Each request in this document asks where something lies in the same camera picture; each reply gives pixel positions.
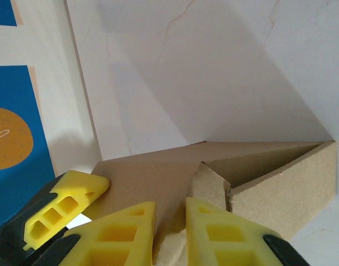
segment torn cardboard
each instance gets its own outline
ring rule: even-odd
[[[186,265],[185,206],[199,197],[290,239],[335,196],[336,144],[205,142],[103,161],[111,189],[84,214],[156,202],[158,265]]]

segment white surface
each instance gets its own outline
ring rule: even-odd
[[[339,141],[338,0],[67,3],[104,158]],[[339,151],[337,189],[292,240],[312,265],[339,265]]]
[[[0,65],[34,67],[33,81],[56,174],[101,160],[64,1],[15,1],[23,25],[0,26]]]

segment yellow rubber pad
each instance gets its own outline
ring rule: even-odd
[[[152,266],[155,202],[143,202],[66,231],[80,240],[59,266]]]
[[[78,171],[68,171],[52,188],[57,198],[25,223],[24,250],[38,249],[84,211],[110,186],[109,179]]]
[[[188,266],[282,266],[264,234],[280,237],[204,201],[186,199]]]

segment corrugated cardboard edge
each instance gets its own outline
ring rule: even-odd
[[[335,196],[335,142],[229,191],[232,212],[290,239]]]

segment cardboard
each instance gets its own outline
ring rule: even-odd
[[[336,144],[205,142],[103,161],[93,174],[112,185],[85,215],[96,219],[155,201],[156,263],[186,265],[186,196],[290,239],[335,196]]]

